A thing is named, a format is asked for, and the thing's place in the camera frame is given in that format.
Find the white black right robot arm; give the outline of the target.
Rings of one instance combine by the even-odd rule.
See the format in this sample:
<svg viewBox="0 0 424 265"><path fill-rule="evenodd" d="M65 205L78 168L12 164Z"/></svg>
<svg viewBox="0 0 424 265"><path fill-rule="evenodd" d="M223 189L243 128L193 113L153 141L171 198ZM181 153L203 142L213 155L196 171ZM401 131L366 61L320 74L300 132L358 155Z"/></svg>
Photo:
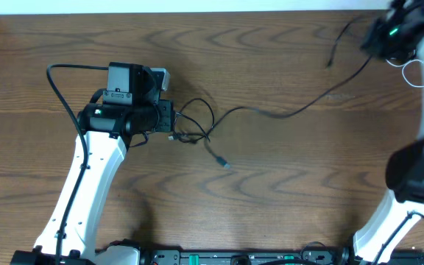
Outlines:
<svg viewBox="0 0 424 265"><path fill-rule="evenodd" d="M403 237L424 219L424 0L392 1L361 47L381 60L407 63L418 59L422 63L423 103L417 138L390 157L384 197L352 240L351 255L356 262L386 264Z"/></svg>

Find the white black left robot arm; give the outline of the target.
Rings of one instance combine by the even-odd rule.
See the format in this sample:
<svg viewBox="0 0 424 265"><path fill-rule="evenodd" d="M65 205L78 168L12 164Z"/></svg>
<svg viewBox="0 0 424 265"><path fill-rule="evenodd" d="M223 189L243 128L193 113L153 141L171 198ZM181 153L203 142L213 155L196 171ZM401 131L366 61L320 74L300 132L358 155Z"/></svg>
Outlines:
<svg viewBox="0 0 424 265"><path fill-rule="evenodd" d="M165 68L112 62L107 86L78 113L68 111L77 131L74 157L52 216L30 251L17 250L12 264L148 264L136 244L121 240L96 248L96 235L113 178L133 148L134 135L173 130Z"/></svg>

